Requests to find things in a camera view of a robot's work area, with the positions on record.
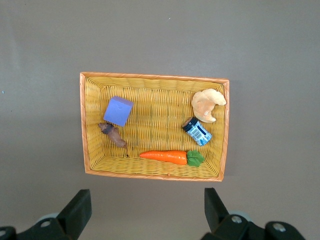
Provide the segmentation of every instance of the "blue jar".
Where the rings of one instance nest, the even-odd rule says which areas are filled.
[[[192,137],[199,146],[206,145],[212,135],[208,132],[195,117],[189,118],[183,125],[183,130]]]

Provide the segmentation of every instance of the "rectangular basket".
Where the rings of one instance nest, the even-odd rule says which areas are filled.
[[[201,123],[212,134],[205,146],[182,129],[194,116],[193,95],[205,89],[221,92],[226,105],[216,105],[214,123]],[[128,144],[128,155],[103,134],[103,120],[109,100],[119,96],[134,103],[128,121],[119,127]],[[80,73],[81,126],[85,172],[121,178],[175,181],[222,181],[229,131],[229,80],[224,78]],[[205,161],[200,167],[139,158],[146,151],[198,150]]]

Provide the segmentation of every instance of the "gray surface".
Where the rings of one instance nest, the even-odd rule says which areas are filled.
[[[0,226],[90,188],[82,240],[197,240],[215,187],[259,226],[319,238],[320,1],[66,2],[0,0]],[[223,182],[85,174],[82,71],[229,78]]]

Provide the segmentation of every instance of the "blue block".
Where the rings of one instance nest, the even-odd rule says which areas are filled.
[[[128,120],[133,105],[134,103],[132,101],[114,96],[110,99],[103,119],[123,127]]]

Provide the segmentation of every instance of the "toy croissant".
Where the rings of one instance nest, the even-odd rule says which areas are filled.
[[[192,107],[197,119],[204,123],[213,123],[216,119],[211,115],[215,105],[225,105],[227,102],[223,94],[214,89],[198,91],[192,98]]]

